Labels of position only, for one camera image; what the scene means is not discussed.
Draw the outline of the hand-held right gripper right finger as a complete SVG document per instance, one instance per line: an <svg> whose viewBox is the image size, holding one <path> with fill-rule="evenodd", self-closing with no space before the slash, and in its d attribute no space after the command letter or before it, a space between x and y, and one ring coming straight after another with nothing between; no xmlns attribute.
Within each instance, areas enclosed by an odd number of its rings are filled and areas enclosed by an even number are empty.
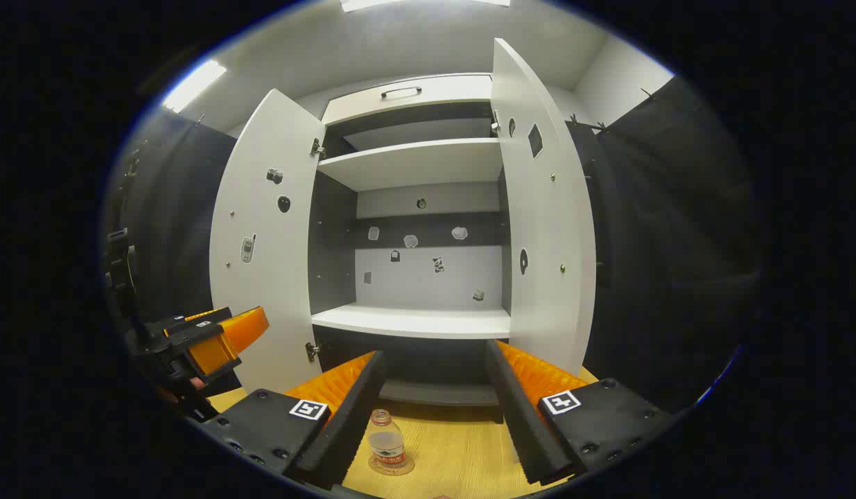
<svg viewBox="0 0 856 499"><path fill-rule="evenodd" d="M484 344L484 367L529 483L599 473L674 423L617 379L586 382L495 339Z"/></svg>

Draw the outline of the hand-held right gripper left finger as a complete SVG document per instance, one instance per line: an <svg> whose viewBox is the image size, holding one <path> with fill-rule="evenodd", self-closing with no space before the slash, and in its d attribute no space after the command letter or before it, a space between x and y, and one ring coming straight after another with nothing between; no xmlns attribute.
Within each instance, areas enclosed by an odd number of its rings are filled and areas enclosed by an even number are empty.
<svg viewBox="0 0 856 499"><path fill-rule="evenodd" d="M371 351L288 394L256 389L204 432L272 476L332 489L351 467L386 375L385 353Z"/></svg>

